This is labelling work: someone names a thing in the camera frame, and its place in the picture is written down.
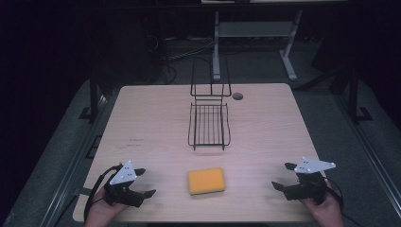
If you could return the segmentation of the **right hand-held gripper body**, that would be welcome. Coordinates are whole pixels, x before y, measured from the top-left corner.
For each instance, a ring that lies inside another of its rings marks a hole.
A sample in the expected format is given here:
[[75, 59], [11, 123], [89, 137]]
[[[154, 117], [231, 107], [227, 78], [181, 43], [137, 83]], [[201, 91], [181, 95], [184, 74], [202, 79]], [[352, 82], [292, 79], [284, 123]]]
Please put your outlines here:
[[298, 183], [285, 186], [284, 195], [288, 201], [313, 199], [317, 204], [324, 201], [327, 184], [322, 172], [336, 167], [335, 163], [318, 159], [303, 157], [294, 172], [298, 177]]

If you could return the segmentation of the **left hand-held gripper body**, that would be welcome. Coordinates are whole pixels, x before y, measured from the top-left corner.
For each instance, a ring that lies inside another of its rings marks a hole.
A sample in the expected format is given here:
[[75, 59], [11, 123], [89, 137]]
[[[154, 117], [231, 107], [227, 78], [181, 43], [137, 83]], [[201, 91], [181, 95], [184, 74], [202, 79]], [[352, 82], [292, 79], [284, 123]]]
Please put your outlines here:
[[124, 165], [117, 167], [117, 172], [106, 182], [104, 189], [106, 196], [105, 202], [109, 205], [121, 203], [128, 206], [140, 207], [143, 203], [138, 192], [130, 190], [130, 185], [135, 182], [138, 176], [135, 175], [132, 161], [127, 161]]

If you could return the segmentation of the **yellow sponge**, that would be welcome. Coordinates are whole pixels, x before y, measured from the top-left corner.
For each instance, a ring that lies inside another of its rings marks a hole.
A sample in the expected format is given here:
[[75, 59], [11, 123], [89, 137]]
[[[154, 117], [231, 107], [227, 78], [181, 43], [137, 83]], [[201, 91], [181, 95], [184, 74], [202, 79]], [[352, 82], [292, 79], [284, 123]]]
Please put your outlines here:
[[221, 167], [191, 170], [188, 172], [189, 194], [199, 195], [226, 189]]

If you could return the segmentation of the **black wire rack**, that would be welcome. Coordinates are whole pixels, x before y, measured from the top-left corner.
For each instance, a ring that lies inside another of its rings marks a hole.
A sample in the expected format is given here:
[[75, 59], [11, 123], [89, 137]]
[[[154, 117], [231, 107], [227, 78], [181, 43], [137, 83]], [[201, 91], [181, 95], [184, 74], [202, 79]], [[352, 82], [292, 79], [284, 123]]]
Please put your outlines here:
[[196, 150], [202, 147], [221, 147], [231, 143], [229, 108], [226, 99], [233, 94], [230, 77], [198, 79], [193, 61], [190, 84], [192, 102], [189, 110], [188, 145]]

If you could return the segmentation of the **person's right hand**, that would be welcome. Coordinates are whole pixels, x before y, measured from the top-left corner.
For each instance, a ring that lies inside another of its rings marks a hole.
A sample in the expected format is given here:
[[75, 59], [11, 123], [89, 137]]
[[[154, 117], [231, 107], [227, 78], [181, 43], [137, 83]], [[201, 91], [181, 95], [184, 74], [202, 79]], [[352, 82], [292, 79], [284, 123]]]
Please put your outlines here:
[[307, 209], [320, 227], [344, 227], [340, 198], [333, 195], [331, 184], [326, 184], [329, 190], [324, 194], [323, 203], [317, 204], [312, 199], [300, 200], [300, 203]]

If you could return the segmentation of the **person's left hand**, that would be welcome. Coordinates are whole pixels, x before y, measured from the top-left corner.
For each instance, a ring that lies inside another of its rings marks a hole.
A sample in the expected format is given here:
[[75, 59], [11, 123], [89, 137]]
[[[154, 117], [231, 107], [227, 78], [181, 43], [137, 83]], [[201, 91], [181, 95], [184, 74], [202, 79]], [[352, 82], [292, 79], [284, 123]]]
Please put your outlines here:
[[127, 205], [115, 203], [109, 205], [103, 200], [105, 195], [104, 188], [100, 188], [94, 196], [94, 204], [89, 209], [87, 219], [84, 223], [85, 227], [108, 227]]

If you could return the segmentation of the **grey metal stand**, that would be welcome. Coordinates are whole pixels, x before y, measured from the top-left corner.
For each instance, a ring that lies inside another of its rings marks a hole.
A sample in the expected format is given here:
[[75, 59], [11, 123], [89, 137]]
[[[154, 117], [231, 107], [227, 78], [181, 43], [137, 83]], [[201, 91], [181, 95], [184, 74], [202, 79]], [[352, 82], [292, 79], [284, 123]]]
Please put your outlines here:
[[279, 51], [280, 58], [286, 69], [288, 78], [296, 81], [298, 78], [289, 59], [298, 27], [303, 15], [297, 10], [292, 21], [278, 22], [221, 22], [219, 12], [215, 12], [214, 50], [212, 53], [212, 80], [220, 81], [219, 41], [222, 38], [287, 38], [288, 43]]

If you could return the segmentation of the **aluminium floor rail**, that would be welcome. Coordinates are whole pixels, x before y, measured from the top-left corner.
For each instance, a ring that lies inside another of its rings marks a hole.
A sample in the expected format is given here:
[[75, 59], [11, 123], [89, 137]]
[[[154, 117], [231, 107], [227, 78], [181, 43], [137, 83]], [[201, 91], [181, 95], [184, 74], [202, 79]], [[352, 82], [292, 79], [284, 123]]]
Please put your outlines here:
[[78, 116], [67, 115], [61, 121], [61, 129], [55, 136], [55, 150], [59, 156], [46, 168], [53, 174], [60, 173], [61, 177], [56, 180], [56, 189], [40, 227], [55, 227], [70, 203], [79, 196], [94, 158], [95, 145], [100, 141], [100, 125], [107, 103], [107, 98], [101, 95], [95, 102], [97, 115], [94, 118], [90, 116], [89, 105], [84, 105], [78, 108]]
[[375, 119], [372, 117], [366, 107], [356, 107], [353, 111], [349, 111], [349, 102], [346, 102], [342, 96], [335, 96], [335, 101], [342, 114], [346, 117], [347, 122], [356, 135], [358, 142], [361, 144], [367, 161], [369, 162], [382, 189], [391, 203], [393, 210], [397, 214], [398, 218], [401, 219], [401, 189], [397, 188], [393, 177], [385, 167], [384, 162], [379, 158], [377, 150], [370, 142], [365, 131], [361, 127], [362, 123], [374, 122]]

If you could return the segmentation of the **black metal post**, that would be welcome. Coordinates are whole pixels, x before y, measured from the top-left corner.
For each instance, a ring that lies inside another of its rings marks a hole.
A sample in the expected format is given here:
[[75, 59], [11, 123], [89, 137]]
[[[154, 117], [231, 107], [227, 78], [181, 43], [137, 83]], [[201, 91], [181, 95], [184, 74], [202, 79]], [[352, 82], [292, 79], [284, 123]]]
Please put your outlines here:
[[358, 73], [356, 69], [353, 69], [349, 83], [348, 114], [355, 124], [358, 124], [360, 121], [372, 121], [373, 118], [368, 110], [365, 107], [357, 105], [357, 93]]
[[90, 122], [93, 122], [96, 119], [98, 113], [98, 96], [97, 96], [97, 83], [96, 83], [96, 75], [92, 74], [89, 79], [90, 86], [90, 106], [87, 108], [83, 108], [79, 119], [87, 119]]

